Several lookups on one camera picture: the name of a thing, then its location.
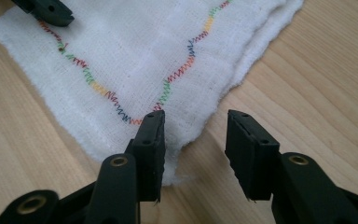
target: stitching line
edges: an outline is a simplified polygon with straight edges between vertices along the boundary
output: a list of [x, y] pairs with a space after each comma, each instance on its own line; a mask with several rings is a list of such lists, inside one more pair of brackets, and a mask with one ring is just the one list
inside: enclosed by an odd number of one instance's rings
[[[162, 106], [168, 101], [172, 93], [171, 84], [179, 77], [184, 75], [186, 70], [189, 69], [195, 62], [196, 52], [194, 51], [194, 44], [200, 42], [206, 36], [208, 36], [209, 34], [208, 32], [212, 28], [213, 20], [216, 12], [228, 6], [229, 3], [231, 3], [232, 1], [233, 0], [227, 0], [224, 3], [222, 3], [219, 7], [215, 7], [211, 9], [209, 12], [208, 20], [204, 24], [202, 33], [188, 40], [189, 45], [187, 45], [187, 49], [188, 49], [187, 60], [175, 72], [173, 72], [163, 80], [163, 92], [159, 96], [158, 101], [155, 102], [155, 105], [153, 106], [153, 111], [162, 109]], [[66, 47], [68, 46], [68, 43], [63, 44], [62, 38], [57, 33], [52, 31], [43, 21], [38, 20], [38, 23], [45, 32], [54, 36], [54, 38], [57, 41], [58, 51], [61, 53], [61, 55], [64, 55], [64, 57], [67, 60], [72, 61], [75, 66], [81, 67], [83, 69], [82, 73], [84, 75], [84, 78], [86, 79], [87, 84], [89, 84], [95, 91], [100, 93], [101, 96], [106, 97], [108, 100], [114, 103], [117, 114], [121, 117], [121, 119], [124, 122], [132, 125], [140, 125], [142, 123], [142, 119], [133, 119], [128, 115], [128, 113], [124, 110], [124, 108], [121, 106], [120, 102], [118, 101], [117, 94], [114, 91], [109, 91], [107, 88], [105, 88], [103, 85], [99, 84], [95, 80], [86, 61], [77, 58], [74, 54], [67, 53]]]

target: white fabric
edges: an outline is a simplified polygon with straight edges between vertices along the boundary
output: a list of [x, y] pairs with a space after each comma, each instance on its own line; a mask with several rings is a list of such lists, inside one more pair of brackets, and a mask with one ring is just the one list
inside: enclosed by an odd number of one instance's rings
[[166, 112], [164, 184], [174, 180], [182, 146], [200, 135], [222, 96], [302, 6], [302, 0], [63, 2], [74, 12], [69, 27], [44, 30], [13, 7], [0, 17], [0, 42], [57, 121], [98, 161], [123, 152], [139, 127], [131, 120], [159, 102]]

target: light wood tabletop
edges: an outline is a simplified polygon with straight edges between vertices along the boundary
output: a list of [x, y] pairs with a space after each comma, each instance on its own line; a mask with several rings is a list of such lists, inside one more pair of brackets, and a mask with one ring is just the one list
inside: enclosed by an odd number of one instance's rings
[[[0, 0], [0, 16], [11, 7]], [[358, 0], [305, 1], [183, 149], [177, 174], [184, 181], [164, 187], [161, 203], [142, 203], [142, 223], [274, 223], [271, 202], [248, 201], [229, 167], [229, 109], [251, 114], [281, 152], [311, 156], [358, 194]], [[64, 197], [94, 181], [99, 168], [0, 45], [0, 213], [34, 189]]]

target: red thread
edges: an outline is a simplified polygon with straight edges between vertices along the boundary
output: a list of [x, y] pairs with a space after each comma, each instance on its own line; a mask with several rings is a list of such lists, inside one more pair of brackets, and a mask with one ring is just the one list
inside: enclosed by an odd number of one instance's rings
[[208, 35], [207, 31], [203, 31], [200, 35], [198, 35], [197, 37], [193, 38], [193, 42], [197, 43], [200, 40], [202, 40], [203, 38], [205, 38]]
[[175, 81], [177, 78], [179, 78], [181, 75], [183, 75], [185, 73], [185, 70], [191, 67], [193, 63], [194, 63], [194, 57], [193, 56], [188, 57], [185, 64], [183, 64], [176, 72], [174, 72], [173, 75], [167, 77], [168, 82], [171, 83]]
[[130, 124], [141, 125], [142, 121], [142, 119], [130, 119]]
[[225, 8], [226, 6], [228, 6], [228, 4], [229, 4], [229, 2], [226, 1], [226, 2], [224, 2], [222, 5], [220, 5], [220, 8]]
[[153, 107], [153, 111], [162, 110], [161, 106], [162, 106], [162, 104], [157, 102], [156, 105]]
[[50, 28], [48, 28], [48, 26], [43, 21], [37, 21], [37, 22], [39, 22], [39, 25], [43, 28], [43, 30], [45, 30], [46, 32], [52, 34], [56, 38], [56, 40], [58, 42], [62, 41], [61, 37], [57, 33], [55, 33], [54, 31], [50, 30]]
[[105, 94], [105, 96], [107, 96], [107, 98], [108, 98], [110, 101], [112, 101], [113, 103], [115, 103], [115, 105], [120, 105], [120, 103], [118, 102], [118, 98], [115, 97], [115, 95], [116, 95], [116, 93], [115, 93], [115, 92], [111, 92], [111, 91], [109, 91], [109, 92], [107, 92], [107, 93]]
[[87, 67], [86, 61], [84, 60], [74, 58], [74, 62], [76, 63], [76, 65], [80, 65], [82, 68]]

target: yellow thread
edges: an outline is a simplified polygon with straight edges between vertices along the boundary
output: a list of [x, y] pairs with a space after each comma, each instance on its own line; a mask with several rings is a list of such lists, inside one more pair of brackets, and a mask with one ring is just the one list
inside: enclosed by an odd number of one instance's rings
[[95, 81], [92, 83], [92, 88], [103, 96], [105, 96], [106, 93], [108, 92], [105, 87], [101, 86]]
[[209, 16], [208, 20], [205, 22], [204, 31], [209, 32], [211, 30], [213, 23], [213, 17]]

